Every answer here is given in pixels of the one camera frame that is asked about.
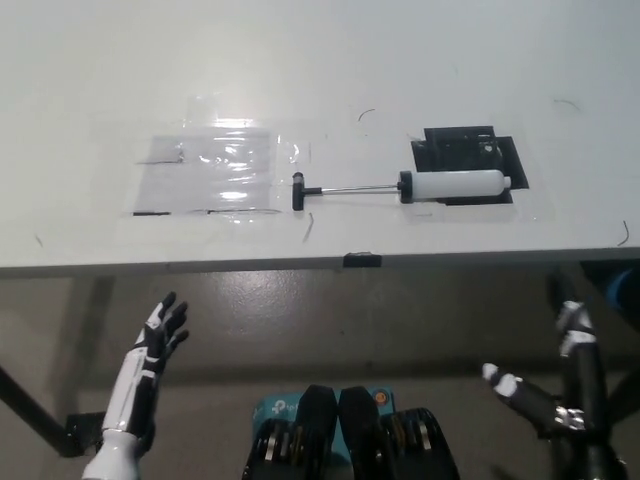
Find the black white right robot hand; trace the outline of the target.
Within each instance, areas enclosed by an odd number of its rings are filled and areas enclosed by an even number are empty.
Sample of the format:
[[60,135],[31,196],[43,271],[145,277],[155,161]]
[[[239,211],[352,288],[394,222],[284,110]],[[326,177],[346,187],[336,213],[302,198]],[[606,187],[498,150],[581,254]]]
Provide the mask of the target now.
[[490,362],[483,364],[482,377],[503,404],[544,436],[607,437],[611,430],[607,387],[587,307],[570,278],[559,270],[547,277],[546,292],[555,315],[562,394],[554,396]]

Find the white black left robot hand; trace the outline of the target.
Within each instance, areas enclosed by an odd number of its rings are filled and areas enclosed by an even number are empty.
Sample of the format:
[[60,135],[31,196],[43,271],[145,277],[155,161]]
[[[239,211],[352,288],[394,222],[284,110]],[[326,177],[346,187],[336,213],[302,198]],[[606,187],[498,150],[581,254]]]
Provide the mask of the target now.
[[154,423],[159,384],[172,356],[189,332],[184,328],[188,305],[170,292],[152,310],[133,347],[126,353],[103,421],[104,430],[126,432],[138,439]]

